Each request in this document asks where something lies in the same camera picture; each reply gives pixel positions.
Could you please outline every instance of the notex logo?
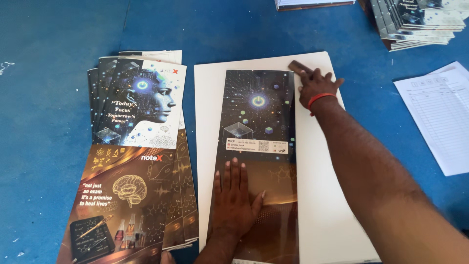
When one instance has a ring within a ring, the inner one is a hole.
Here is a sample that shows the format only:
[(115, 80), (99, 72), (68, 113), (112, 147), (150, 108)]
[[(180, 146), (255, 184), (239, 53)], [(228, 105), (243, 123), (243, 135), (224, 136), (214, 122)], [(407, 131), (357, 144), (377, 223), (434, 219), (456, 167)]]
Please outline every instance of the notex logo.
[(142, 160), (153, 160), (153, 161), (163, 161), (161, 158), (163, 155), (156, 155), (156, 156), (142, 156)]

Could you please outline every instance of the glowing power symbol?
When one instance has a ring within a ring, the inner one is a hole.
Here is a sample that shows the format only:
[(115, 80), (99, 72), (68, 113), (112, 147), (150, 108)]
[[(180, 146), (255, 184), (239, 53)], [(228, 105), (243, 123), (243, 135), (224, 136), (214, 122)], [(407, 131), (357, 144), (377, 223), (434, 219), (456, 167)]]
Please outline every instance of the glowing power symbol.
[(265, 105), (265, 98), (259, 95), (259, 96), (252, 98), (251, 102), (254, 106), (261, 107)]
[(138, 89), (141, 89), (141, 90), (146, 89), (148, 87), (148, 83), (145, 81), (138, 82), (137, 87)]

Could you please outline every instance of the golden brain illustration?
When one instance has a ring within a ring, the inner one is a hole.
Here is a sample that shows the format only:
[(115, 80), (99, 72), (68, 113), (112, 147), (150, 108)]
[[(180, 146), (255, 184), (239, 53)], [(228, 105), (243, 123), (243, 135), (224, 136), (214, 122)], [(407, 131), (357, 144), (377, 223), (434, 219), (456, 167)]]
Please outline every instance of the golden brain illustration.
[(139, 204), (146, 197), (147, 189), (144, 179), (137, 175), (126, 175), (114, 182), (113, 193), (127, 200), (132, 208), (132, 204)]

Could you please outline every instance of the blue surface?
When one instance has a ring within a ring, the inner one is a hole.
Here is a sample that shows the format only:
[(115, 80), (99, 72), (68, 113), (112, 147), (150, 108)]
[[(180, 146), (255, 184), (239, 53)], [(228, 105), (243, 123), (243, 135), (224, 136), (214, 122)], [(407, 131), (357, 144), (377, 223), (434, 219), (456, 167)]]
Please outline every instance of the blue surface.
[[(277, 12), (273, 0), (7, 0), (0, 23), (0, 61), (15, 63), (0, 76), (0, 263), (55, 263), (91, 144), (86, 70), (119, 50), (183, 50), (195, 176), (194, 64), (327, 51), (347, 111), (469, 228), (469, 174), (442, 174), (392, 83), (453, 61), (469, 68), (469, 29), (448, 46), (389, 53), (358, 4)], [(178, 263), (197, 248), (174, 252)]]

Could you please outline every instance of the printed woman face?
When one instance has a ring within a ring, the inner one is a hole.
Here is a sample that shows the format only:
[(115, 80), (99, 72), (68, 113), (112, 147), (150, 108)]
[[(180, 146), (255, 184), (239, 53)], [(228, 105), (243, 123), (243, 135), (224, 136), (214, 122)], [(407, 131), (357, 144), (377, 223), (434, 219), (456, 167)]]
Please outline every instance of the printed woman face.
[(171, 92), (171, 88), (159, 87), (152, 96), (152, 103), (157, 112), (155, 120), (157, 123), (166, 122), (167, 116), (171, 113), (171, 107), (176, 106), (173, 98), (171, 98)]

